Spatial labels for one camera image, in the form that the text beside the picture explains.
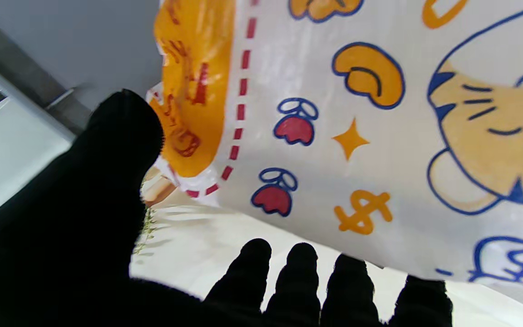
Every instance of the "printed plastic bag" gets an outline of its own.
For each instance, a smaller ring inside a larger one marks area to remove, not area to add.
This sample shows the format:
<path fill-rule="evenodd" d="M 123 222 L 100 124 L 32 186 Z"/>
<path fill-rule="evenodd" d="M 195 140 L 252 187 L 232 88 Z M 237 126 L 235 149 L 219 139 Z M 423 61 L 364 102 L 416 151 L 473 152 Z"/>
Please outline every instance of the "printed plastic bag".
<path fill-rule="evenodd" d="M 189 196 L 428 279 L 523 283 L 523 1 L 166 0 Z"/>

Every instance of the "cat whisker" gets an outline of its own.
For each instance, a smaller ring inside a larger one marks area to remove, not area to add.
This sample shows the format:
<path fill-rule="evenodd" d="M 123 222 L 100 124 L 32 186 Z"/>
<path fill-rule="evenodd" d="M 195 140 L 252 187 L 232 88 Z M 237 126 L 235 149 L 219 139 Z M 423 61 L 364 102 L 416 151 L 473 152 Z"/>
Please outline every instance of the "cat whisker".
<path fill-rule="evenodd" d="M 482 111 L 478 112 L 477 114 L 473 114 L 473 115 L 469 116 L 469 118 L 467 118 L 467 120 L 474 120 L 475 118 L 480 118 L 484 114 L 489 114 L 490 112 L 492 112 L 496 109 L 498 109 L 496 106 L 492 106 L 491 108 L 482 110 Z"/>
<path fill-rule="evenodd" d="M 493 99 L 474 99 L 474 100 L 465 100 L 463 103 L 466 105 L 473 105 L 473 104 L 489 104 L 492 103 Z"/>
<path fill-rule="evenodd" d="M 463 87 L 463 89 L 467 89 L 468 91 L 473 91 L 473 92 L 491 92 L 491 91 L 493 91 L 493 89 L 490 87 L 477 87 L 477 86 L 471 86 L 471 85 L 467 85 L 467 84 L 464 84 L 461 87 Z"/>

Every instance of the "white floor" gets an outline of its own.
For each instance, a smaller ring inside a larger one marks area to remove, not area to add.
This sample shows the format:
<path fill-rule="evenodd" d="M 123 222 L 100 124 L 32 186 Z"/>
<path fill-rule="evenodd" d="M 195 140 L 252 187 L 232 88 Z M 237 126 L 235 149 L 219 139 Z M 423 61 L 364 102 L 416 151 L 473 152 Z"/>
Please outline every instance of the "white floor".
<path fill-rule="evenodd" d="M 154 207 L 151 226 L 153 238 L 143 236 L 145 246 L 133 255 L 131 273 L 162 282 L 204 298 L 213 284 L 225 273 L 239 254 L 241 246 L 253 238 L 264 238 L 272 247 L 265 308 L 280 269 L 285 265 L 290 248 L 305 240 L 240 213 L 197 205 L 183 193 L 175 191 L 166 201 Z M 326 282 L 340 254 L 328 247 L 309 242 L 318 253 L 320 286 L 318 298 L 326 297 Z M 380 319 L 388 320 L 396 298 L 403 288 L 405 273 L 380 269 L 368 264 L 375 284 L 374 302 Z M 523 327 L 523 288 L 491 288 L 477 284 L 448 282 L 453 301 L 455 327 Z"/>

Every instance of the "finger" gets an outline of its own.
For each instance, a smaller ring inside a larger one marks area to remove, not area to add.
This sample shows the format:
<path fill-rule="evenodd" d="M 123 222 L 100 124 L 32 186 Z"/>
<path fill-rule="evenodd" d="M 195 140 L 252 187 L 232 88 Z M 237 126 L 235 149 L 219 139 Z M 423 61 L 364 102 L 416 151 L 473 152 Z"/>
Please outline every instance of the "finger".
<path fill-rule="evenodd" d="M 373 295 L 366 263 L 341 254 L 328 281 L 320 326 L 380 326 Z"/>
<path fill-rule="evenodd" d="M 89 169 L 96 170 L 96 178 L 102 178 L 103 183 L 137 188 L 156 161 L 163 139 L 163 130 L 151 106 L 133 91 L 124 89 L 94 110 L 69 153 L 78 155 Z M 116 159 L 107 164 L 106 158 Z"/>
<path fill-rule="evenodd" d="M 288 254 L 285 267 L 276 282 L 264 318 L 291 326 L 318 326 L 320 301 L 316 296 L 318 274 L 314 248 L 296 244 Z"/>
<path fill-rule="evenodd" d="M 453 304 L 446 294 L 445 282 L 424 281 L 409 275 L 389 325 L 450 327 L 452 310 Z"/>
<path fill-rule="evenodd" d="M 266 292 L 270 256 L 271 247 L 265 240 L 256 238 L 247 242 L 227 273 L 211 288 L 205 302 L 259 312 Z"/>

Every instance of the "orange dollar sign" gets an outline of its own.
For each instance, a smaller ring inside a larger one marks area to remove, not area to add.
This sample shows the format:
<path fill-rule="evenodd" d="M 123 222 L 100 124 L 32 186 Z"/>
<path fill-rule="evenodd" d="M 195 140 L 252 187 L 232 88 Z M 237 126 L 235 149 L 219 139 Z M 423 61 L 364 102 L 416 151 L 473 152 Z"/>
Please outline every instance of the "orange dollar sign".
<path fill-rule="evenodd" d="M 369 203 L 363 206 L 360 201 L 365 199 Z M 380 211 L 383 219 L 387 222 L 393 220 L 393 215 L 390 213 L 389 209 L 386 206 L 386 201 L 390 200 L 390 195 L 388 193 L 382 193 L 381 195 L 374 195 L 369 191 L 357 190 L 350 195 L 350 203 L 352 208 L 355 210 L 350 217 L 344 213 L 342 207 L 337 206 L 334 208 L 334 213 L 340 221 L 340 226 L 338 229 L 346 232 L 351 230 L 358 234 L 368 235 L 374 230 L 374 225 L 370 218 L 370 214 L 375 210 Z"/>

